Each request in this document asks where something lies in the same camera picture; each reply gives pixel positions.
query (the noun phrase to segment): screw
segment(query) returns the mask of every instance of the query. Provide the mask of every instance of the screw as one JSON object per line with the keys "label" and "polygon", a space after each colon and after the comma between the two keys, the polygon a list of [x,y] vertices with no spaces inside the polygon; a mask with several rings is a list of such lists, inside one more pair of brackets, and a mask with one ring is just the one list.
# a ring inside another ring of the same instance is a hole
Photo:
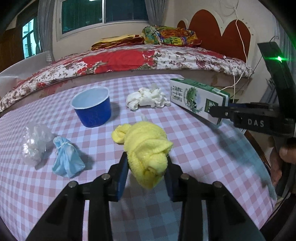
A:
{"label": "screw", "polygon": [[102,179],[103,179],[103,180],[108,180],[110,177],[111,177],[111,176],[110,176],[108,173],[104,173],[104,174],[102,175]]}
{"label": "screw", "polygon": [[77,185],[77,182],[76,181],[69,182],[69,184],[68,184],[68,186],[70,188],[76,187],[76,185]]}
{"label": "screw", "polygon": [[217,187],[217,188],[221,188],[221,187],[222,187],[222,183],[221,183],[221,182],[216,181],[216,182],[214,182],[213,184],[214,184],[214,186]]}
{"label": "screw", "polygon": [[188,179],[189,179],[189,175],[188,175],[187,173],[183,173],[183,174],[181,175],[181,179],[183,179],[183,180],[188,180]]}

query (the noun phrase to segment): yellow blanket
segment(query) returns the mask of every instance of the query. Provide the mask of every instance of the yellow blanket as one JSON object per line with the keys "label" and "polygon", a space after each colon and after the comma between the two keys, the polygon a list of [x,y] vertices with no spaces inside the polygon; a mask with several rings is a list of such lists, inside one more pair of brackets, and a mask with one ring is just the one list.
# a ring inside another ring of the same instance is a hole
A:
{"label": "yellow blanket", "polygon": [[138,183],[147,189],[155,187],[168,166],[167,155],[173,143],[158,125],[141,121],[118,126],[112,133],[116,143],[124,143],[128,164]]}
{"label": "yellow blanket", "polygon": [[144,43],[144,38],[140,35],[122,35],[118,37],[111,37],[99,40],[93,44],[91,50],[102,48],[111,48],[117,46],[141,45]]}

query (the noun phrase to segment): red headboard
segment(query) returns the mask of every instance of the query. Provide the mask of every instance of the red headboard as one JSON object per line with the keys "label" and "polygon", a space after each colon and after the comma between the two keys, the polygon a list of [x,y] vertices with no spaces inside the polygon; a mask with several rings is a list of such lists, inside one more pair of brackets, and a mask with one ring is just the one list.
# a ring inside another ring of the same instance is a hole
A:
{"label": "red headboard", "polygon": [[[216,18],[209,11],[202,9],[195,13],[188,29],[195,31],[197,37],[202,40],[200,47],[246,62],[242,41],[237,31],[235,21],[236,20],[233,20],[227,25],[221,36],[220,28],[222,27],[218,25]],[[237,26],[248,57],[251,40],[250,31],[240,20],[238,20]],[[186,28],[185,22],[180,21],[178,27]]]}

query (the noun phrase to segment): human hand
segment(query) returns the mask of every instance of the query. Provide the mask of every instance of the human hand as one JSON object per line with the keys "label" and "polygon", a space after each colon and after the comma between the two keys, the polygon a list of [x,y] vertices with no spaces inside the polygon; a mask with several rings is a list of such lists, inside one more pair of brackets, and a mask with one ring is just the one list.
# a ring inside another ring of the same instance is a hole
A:
{"label": "human hand", "polygon": [[270,154],[270,163],[271,163],[271,181],[275,186],[281,179],[282,172],[281,166],[282,162],[287,163],[296,163],[296,144],[288,144],[282,146],[279,153],[276,152],[276,148],[272,149]]}

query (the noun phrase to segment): plastic bag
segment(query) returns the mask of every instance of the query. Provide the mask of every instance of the plastic bag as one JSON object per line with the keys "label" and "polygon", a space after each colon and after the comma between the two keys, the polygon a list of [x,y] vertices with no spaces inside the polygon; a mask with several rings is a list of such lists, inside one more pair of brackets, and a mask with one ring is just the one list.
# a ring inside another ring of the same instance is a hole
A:
{"label": "plastic bag", "polygon": [[53,145],[54,135],[46,125],[28,123],[22,140],[22,160],[30,166],[41,162],[43,153]]}

